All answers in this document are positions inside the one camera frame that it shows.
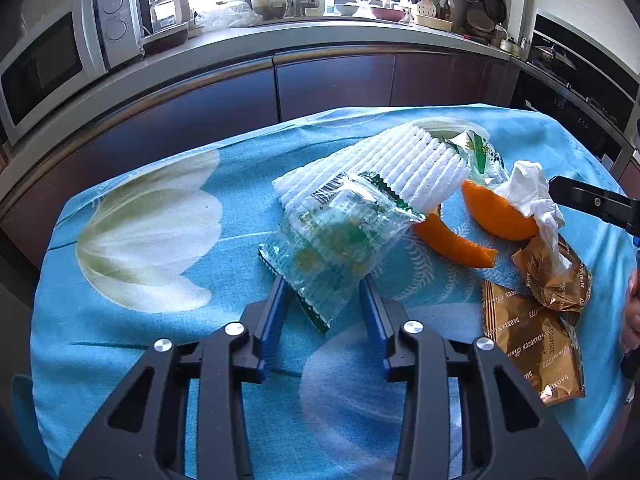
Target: barcode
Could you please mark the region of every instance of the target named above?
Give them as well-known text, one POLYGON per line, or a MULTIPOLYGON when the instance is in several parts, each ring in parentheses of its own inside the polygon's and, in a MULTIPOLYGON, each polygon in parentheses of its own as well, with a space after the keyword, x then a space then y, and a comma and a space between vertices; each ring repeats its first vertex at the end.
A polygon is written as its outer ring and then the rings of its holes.
POLYGON ((318 202, 321 205, 327 205, 329 202, 331 202, 336 192, 342 187, 344 183, 344 178, 346 176, 347 176, 346 173, 341 171, 336 176, 334 176, 329 182, 324 184, 324 186, 322 186, 320 189, 314 191, 311 194, 311 197, 318 200, 318 202))

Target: microwave door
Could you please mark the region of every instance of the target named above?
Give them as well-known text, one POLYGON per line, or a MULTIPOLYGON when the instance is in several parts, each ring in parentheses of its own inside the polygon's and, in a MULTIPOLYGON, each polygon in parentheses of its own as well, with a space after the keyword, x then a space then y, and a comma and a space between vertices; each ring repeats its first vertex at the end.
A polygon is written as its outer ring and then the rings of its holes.
POLYGON ((0 65, 0 118, 11 143, 106 72, 93 0, 43 18, 0 65))

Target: white tissue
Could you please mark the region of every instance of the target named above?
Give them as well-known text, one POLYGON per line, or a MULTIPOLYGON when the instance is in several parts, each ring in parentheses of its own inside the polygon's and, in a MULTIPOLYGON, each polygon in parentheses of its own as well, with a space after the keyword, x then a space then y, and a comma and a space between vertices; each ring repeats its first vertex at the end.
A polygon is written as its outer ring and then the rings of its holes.
POLYGON ((342 171, 380 174, 402 199, 425 213, 446 200, 469 174, 466 163, 446 144, 405 123, 289 171, 274 180, 273 187, 289 212, 342 171))
POLYGON ((506 198, 526 218, 533 218, 540 229, 540 237, 551 250, 553 271, 565 274, 571 262, 558 250, 558 229, 564 225, 564 217, 549 195, 542 166, 537 162, 516 160, 506 182, 494 189, 494 193, 506 198))

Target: microwave window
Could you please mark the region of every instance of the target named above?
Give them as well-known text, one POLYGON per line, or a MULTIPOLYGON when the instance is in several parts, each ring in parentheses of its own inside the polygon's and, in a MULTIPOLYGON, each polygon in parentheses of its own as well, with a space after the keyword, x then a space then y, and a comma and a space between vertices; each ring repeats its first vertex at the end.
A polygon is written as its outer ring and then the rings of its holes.
POLYGON ((51 25, 2 74, 2 92, 14 124, 82 71, 71 12, 51 25))

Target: brown wrapper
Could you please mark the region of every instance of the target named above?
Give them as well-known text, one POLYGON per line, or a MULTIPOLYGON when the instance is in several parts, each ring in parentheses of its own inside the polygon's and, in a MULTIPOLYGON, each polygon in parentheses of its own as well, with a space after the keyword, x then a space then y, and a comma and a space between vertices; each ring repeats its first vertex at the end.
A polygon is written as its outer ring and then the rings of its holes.
POLYGON ((484 334, 551 406, 584 397, 582 355, 572 326, 532 298, 484 280, 484 334))
POLYGON ((580 312, 591 296, 591 273, 561 236, 558 248, 572 264, 568 276, 553 274, 551 251, 540 235, 512 256, 513 263, 542 305, 562 312, 580 312))

